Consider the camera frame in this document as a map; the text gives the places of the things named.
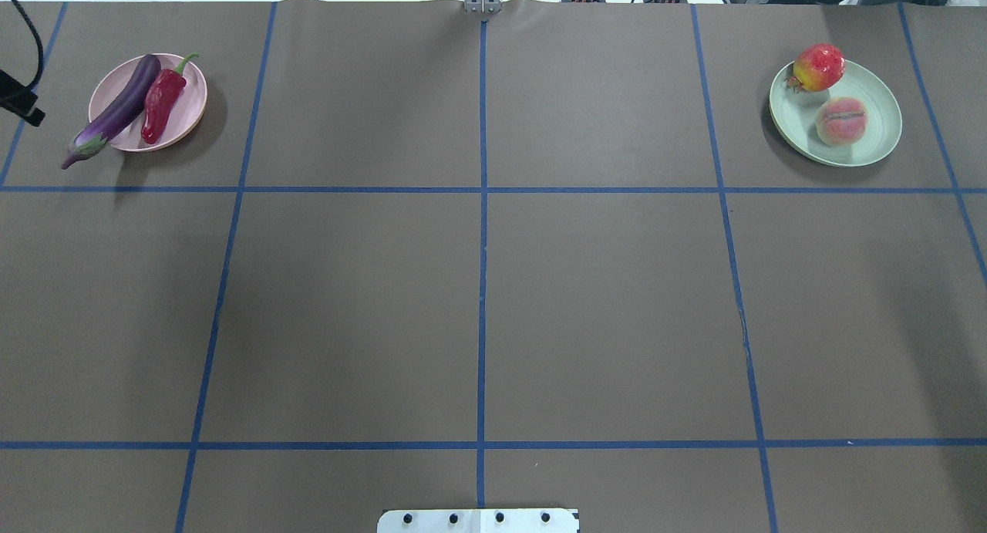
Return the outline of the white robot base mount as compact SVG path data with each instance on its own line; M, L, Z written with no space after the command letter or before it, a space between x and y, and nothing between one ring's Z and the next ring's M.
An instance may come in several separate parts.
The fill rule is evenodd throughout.
M460 508L386 511L377 532L581 532L567 508Z

